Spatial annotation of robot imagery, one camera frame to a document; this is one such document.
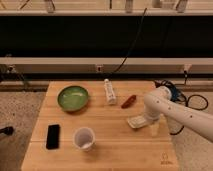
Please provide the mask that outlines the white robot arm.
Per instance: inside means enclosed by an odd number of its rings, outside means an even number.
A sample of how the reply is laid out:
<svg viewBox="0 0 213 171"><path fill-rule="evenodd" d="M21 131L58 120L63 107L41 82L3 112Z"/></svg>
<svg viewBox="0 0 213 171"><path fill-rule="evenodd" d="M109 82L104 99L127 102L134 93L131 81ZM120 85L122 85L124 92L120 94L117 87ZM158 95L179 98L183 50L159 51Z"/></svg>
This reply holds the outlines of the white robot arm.
<svg viewBox="0 0 213 171"><path fill-rule="evenodd" d="M213 143L213 115L174 103L171 97L171 91L165 86L145 94L146 120L155 122L164 114Z"/></svg>

